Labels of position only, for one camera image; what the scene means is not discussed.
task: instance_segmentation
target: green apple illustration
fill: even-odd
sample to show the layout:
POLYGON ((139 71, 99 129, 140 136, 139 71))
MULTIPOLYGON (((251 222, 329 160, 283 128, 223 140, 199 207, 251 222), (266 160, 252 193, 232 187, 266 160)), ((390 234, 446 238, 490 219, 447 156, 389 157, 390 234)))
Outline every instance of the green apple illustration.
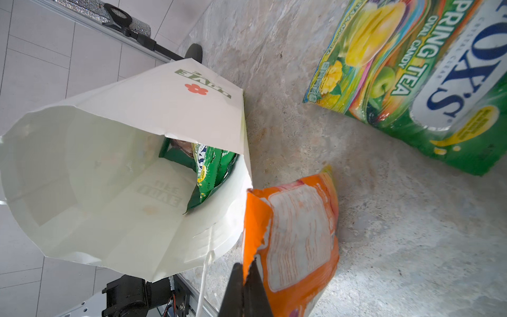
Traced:
POLYGON ((384 67, 375 82, 372 85, 371 98, 378 98, 383 96, 389 89, 391 89, 396 80, 396 73, 390 67, 384 67))

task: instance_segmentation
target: red flower logo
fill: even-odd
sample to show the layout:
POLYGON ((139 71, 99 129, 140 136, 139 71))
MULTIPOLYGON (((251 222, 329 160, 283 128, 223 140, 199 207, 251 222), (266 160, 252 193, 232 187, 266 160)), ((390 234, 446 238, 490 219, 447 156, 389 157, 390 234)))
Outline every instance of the red flower logo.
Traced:
POLYGON ((192 84, 192 85, 185 84, 185 87, 187 87, 190 92, 198 93, 200 95, 205 95, 208 92, 207 89, 201 88, 201 87, 199 87, 199 85, 196 85, 196 84, 192 84))

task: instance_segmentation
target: yellow fruit image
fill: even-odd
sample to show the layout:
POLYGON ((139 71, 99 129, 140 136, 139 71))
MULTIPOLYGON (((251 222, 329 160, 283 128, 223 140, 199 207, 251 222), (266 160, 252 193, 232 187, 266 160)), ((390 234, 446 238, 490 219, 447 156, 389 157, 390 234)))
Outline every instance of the yellow fruit image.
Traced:
POLYGON ((403 2, 389 4, 370 13, 352 36, 345 63, 352 67, 368 63, 387 43, 404 13, 403 2))
POLYGON ((396 83, 396 73, 390 67, 384 67, 381 69, 379 75, 375 79, 372 85, 372 92, 370 93, 371 98, 378 98, 383 96, 389 89, 391 89, 396 83))
POLYGON ((328 93, 322 97, 322 99, 317 100, 317 104, 321 107, 332 109, 340 99, 340 96, 341 95, 331 95, 328 93))
POLYGON ((338 53, 339 57, 345 57, 347 54, 347 51, 350 47, 350 42, 352 38, 354 37, 354 34, 359 29, 361 25, 364 24, 365 20, 370 16, 371 13, 373 13, 377 9, 377 4, 368 2, 365 4, 359 12, 355 14, 355 16, 352 18, 352 21, 348 24, 342 39, 339 43, 340 45, 340 52, 338 53))
POLYGON ((342 80, 342 63, 337 60, 335 64, 328 68, 322 83, 320 84, 320 94, 325 95, 331 92, 336 85, 342 80))

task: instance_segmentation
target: white paper bag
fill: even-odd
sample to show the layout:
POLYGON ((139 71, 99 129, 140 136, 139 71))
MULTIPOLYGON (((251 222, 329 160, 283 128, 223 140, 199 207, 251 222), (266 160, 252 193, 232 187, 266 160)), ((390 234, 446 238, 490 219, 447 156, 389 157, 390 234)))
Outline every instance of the white paper bag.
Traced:
POLYGON ((165 64, 27 113, 1 139, 0 172, 46 256, 159 280, 220 257, 243 230, 243 91, 192 59, 165 64), (185 215, 196 173, 158 157, 164 136, 240 154, 185 215))

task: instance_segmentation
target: gray stone surface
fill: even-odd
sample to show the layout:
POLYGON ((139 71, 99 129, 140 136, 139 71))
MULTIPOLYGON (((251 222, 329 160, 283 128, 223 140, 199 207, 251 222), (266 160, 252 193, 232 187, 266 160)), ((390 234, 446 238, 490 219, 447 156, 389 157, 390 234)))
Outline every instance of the gray stone surface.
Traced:
MULTIPOLYGON (((203 63, 244 89, 255 187, 334 168, 341 259, 313 316, 505 316, 507 157, 474 177, 301 103, 345 5, 214 0, 179 53, 200 43, 203 63)), ((215 307, 240 256, 209 270, 215 307)), ((198 288, 201 274, 185 272, 198 288)))

